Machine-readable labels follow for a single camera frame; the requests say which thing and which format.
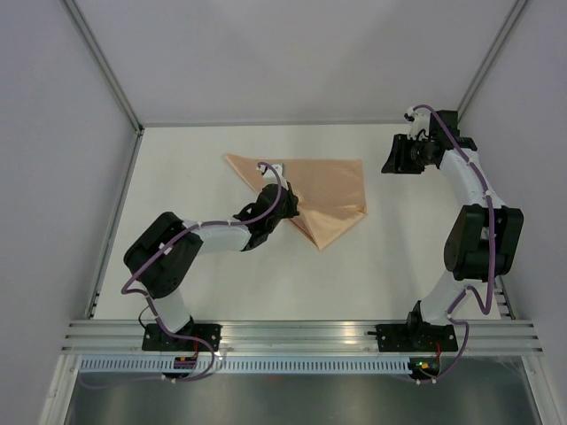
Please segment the peach cloth napkin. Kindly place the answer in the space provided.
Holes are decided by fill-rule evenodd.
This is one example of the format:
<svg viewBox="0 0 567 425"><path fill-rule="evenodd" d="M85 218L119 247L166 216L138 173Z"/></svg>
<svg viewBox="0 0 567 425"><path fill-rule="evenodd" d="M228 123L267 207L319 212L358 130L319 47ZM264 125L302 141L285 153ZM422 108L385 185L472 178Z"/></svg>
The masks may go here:
<svg viewBox="0 0 567 425"><path fill-rule="evenodd" d="M248 221L268 209L258 158L236 154L224 156L237 175L257 194L234 218ZM282 163L284 177L299 198L299 216L289 220L309 242L322 251L367 215L362 162L359 159L270 159ZM267 216L248 226L252 234L249 251L267 241L282 220Z"/></svg>

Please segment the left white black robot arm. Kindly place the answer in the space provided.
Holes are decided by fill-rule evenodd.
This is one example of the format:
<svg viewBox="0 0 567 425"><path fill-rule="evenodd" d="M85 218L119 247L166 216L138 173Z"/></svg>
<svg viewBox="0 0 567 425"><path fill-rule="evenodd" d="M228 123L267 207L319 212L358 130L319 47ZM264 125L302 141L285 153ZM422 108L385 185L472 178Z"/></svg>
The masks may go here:
<svg viewBox="0 0 567 425"><path fill-rule="evenodd" d="M229 220L184 221L173 212L162 213L127 249L123 263L173 350L188 348L194 323L179 287L199 255L221 251L251 251L262 245L280 221L299 216L299 199L290 183L266 185L257 199Z"/></svg>

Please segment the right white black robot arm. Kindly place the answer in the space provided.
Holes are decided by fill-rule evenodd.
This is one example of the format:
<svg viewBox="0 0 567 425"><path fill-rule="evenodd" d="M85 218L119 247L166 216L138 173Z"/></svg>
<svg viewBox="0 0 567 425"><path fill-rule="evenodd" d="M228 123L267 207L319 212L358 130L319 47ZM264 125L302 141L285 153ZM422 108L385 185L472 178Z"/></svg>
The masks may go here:
<svg viewBox="0 0 567 425"><path fill-rule="evenodd" d="M495 281L512 267L524 215L497 195L480 164L477 145L458 128L456 111L420 104L409 108L404 118L409 131L394 136L383 173L421 174L435 166L461 207L444 245L446 270L417 302L404 328L407 344L423 350L435 341L435 327L456 323L454 315L467 296L476 299L483 315L492 311Z"/></svg>

